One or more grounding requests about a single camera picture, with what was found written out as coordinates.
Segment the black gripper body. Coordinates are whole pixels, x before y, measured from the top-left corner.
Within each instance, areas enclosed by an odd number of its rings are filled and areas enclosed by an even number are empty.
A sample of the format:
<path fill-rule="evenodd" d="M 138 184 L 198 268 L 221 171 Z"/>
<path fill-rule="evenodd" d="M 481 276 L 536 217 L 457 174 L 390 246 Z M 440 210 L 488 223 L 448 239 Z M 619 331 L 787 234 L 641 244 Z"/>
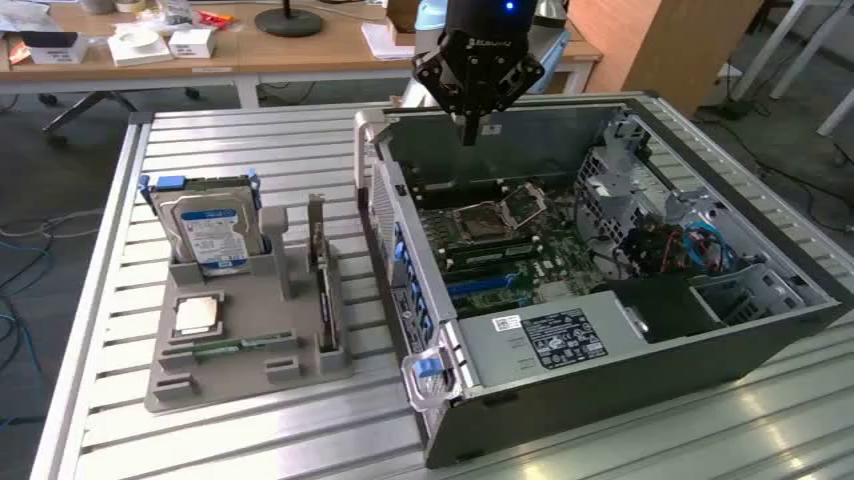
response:
<path fill-rule="evenodd" d="M 469 109 L 469 68 L 473 57 L 529 53 L 531 1 L 450 1 L 440 51 L 465 91 Z"/>

